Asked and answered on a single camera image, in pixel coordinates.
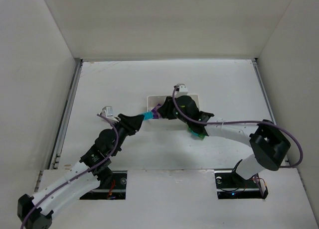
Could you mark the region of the purple lego brick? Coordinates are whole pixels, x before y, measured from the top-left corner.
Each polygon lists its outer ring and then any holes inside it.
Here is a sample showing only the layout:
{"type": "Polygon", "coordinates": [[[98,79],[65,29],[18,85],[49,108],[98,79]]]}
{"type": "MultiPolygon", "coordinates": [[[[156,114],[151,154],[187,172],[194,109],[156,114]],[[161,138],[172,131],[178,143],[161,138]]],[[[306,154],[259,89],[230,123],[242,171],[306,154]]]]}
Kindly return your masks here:
{"type": "Polygon", "coordinates": [[[161,104],[157,104],[152,110],[153,119],[160,119],[161,115],[158,112],[158,109],[161,107],[161,104]]]}

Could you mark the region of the teal lego brick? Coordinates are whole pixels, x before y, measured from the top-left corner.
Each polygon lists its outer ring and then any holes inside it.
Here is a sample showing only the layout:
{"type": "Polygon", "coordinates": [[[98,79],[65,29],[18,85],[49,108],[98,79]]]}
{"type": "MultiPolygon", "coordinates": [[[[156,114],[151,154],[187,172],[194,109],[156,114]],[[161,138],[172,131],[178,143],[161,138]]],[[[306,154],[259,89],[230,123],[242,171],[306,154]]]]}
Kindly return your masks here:
{"type": "Polygon", "coordinates": [[[154,118],[152,112],[145,112],[145,113],[142,113],[142,115],[144,116],[144,120],[150,120],[154,118]]]}

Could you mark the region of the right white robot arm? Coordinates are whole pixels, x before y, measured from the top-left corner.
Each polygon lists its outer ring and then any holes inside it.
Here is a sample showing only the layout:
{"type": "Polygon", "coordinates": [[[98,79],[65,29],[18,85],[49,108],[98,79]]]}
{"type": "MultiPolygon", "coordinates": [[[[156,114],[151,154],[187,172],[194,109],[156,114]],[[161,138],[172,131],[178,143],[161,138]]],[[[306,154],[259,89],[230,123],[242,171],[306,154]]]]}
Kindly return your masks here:
{"type": "Polygon", "coordinates": [[[198,136],[223,137],[250,147],[253,153],[241,159],[232,169],[232,178],[238,182],[249,180],[265,169],[277,171],[291,147],[271,121],[226,124],[214,114],[199,110],[195,101],[187,95],[176,99],[166,97],[158,113],[165,119],[179,119],[198,136]]]}

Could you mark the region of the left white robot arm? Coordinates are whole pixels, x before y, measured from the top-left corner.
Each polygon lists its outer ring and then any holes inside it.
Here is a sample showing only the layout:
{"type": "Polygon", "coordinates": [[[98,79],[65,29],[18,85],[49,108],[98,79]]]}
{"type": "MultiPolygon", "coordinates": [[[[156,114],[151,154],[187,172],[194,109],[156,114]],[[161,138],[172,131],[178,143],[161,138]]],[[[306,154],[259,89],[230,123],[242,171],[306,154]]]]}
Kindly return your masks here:
{"type": "Polygon", "coordinates": [[[19,198],[17,216],[22,229],[49,228],[58,213],[73,201],[111,182],[113,172],[109,168],[110,158],[122,150],[121,146],[128,136],[140,130],[145,116],[119,114],[114,119],[102,114],[98,116],[111,127],[99,133],[79,161],[53,184],[31,196],[24,194],[19,198]]]}

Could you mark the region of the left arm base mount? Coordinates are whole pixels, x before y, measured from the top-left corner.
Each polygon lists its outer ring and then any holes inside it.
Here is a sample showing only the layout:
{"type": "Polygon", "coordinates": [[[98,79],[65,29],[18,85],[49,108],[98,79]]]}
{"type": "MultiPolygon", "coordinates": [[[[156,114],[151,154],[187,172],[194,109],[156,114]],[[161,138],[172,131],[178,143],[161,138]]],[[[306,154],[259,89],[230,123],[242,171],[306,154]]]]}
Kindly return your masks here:
{"type": "Polygon", "coordinates": [[[80,197],[80,200],[125,200],[127,171],[113,171],[113,176],[106,186],[99,186],[80,197]]]}

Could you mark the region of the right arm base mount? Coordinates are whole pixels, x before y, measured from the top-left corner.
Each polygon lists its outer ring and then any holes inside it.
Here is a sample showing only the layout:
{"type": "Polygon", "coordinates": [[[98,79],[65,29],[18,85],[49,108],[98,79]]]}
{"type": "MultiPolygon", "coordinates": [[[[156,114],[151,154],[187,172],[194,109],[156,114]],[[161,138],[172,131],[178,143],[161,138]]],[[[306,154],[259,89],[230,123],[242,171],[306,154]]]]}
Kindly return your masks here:
{"type": "Polygon", "coordinates": [[[267,184],[259,174],[245,180],[235,176],[230,170],[214,172],[218,199],[262,199],[269,194],[267,184]]]}

